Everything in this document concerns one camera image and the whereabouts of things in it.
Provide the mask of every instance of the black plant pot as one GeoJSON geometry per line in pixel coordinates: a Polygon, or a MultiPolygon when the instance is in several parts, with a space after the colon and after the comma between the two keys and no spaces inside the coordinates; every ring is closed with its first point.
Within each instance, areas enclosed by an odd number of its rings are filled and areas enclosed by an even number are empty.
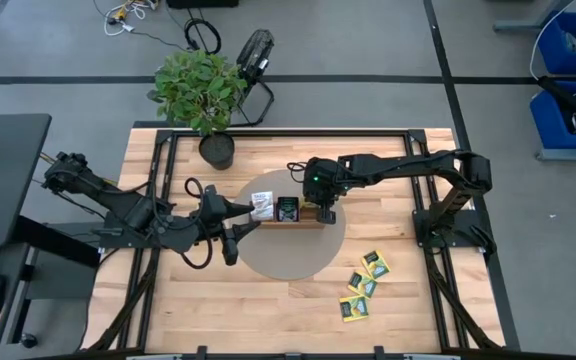
{"type": "Polygon", "coordinates": [[[235,140],[223,132],[206,135],[199,142],[199,154],[215,169],[226,170],[232,165],[235,140]]]}

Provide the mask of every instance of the blue bin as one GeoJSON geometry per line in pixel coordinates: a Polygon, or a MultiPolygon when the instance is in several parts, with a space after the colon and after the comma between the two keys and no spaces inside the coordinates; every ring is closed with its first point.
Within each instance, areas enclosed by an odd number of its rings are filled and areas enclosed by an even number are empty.
{"type": "MultiPolygon", "coordinates": [[[[558,81],[563,89],[576,94],[576,82],[558,81]]],[[[530,110],[545,149],[576,149],[576,135],[568,132],[559,105],[548,92],[542,91],[530,102],[530,110]]]]}
{"type": "Polygon", "coordinates": [[[568,48],[564,31],[576,34],[576,13],[559,15],[539,39],[539,50],[552,74],[576,74],[576,53],[568,48]]]}

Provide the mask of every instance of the circular platform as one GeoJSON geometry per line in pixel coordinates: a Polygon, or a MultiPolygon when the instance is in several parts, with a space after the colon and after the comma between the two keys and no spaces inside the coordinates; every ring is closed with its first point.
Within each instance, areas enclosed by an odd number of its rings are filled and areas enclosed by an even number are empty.
{"type": "MultiPolygon", "coordinates": [[[[279,196],[301,198],[301,184],[290,178],[288,170],[272,171],[260,175],[241,189],[238,204],[248,204],[250,195],[272,191],[274,200],[279,196]]],[[[307,278],[326,267],[337,255],[344,241],[346,217],[339,203],[337,223],[322,229],[258,228],[239,242],[239,257],[256,272],[278,280],[307,278]]],[[[249,222],[249,215],[232,219],[234,224],[249,222]]]]}

